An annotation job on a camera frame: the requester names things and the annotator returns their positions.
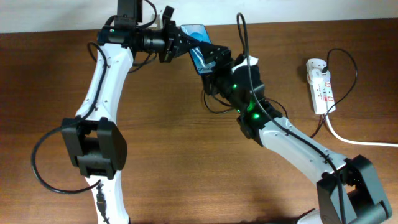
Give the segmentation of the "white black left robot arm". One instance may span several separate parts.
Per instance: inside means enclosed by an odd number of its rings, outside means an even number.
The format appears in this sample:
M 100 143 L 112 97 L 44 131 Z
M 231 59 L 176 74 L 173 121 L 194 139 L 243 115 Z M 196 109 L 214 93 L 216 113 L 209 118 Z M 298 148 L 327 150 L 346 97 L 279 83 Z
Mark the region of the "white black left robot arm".
M 117 14 L 106 21 L 95 42 L 98 58 L 85 101 L 74 118 L 62 121 L 70 160 L 90 185 L 99 223 L 131 221 L 121 187 L 127 143 L 117 127 L 117 113 L 136 53 L 156 53 L 164 63 L 198 45 L 176 26 L 173 12 L 167 6 L 161 18 L 163 28 L 151 30 L 142 24 L 140 1 L 118 1 Z

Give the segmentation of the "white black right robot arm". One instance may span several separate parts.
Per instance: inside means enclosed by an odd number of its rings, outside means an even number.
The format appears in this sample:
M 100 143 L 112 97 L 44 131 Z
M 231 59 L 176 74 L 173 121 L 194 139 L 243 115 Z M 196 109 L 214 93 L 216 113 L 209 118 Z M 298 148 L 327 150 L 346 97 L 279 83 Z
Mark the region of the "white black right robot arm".
M 220 94 L 237 110 L 247 138 L 282 156 L 316 186 L 319 208 L 304 213 L 297 223 L 382 223 L 392 216 L 370 160 L 362 155 L 349 159 L 322 146 L 265 100 L 256 59 L 235 62 L 227 47 L 198 46 L 205 62 L 215 63 L 208 94 Z

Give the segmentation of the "blue Samsung Galaxy smartphone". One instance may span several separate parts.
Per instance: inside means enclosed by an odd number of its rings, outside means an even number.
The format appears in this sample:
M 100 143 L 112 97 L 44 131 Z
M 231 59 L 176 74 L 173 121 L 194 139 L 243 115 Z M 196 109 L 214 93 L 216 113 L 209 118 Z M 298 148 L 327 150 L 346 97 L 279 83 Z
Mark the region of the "blue Samsung Galaxy smartphone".
M 211 43 L 206 27 L 203 24 L 184 24 L 180 28 L 184 33 L 200 42 Z M 206 63 L 199 47 L 190 49 L 190 56 L 198 75 L 203 76 L 212 72 L 211 69 L 215 66 L 215 63 Z

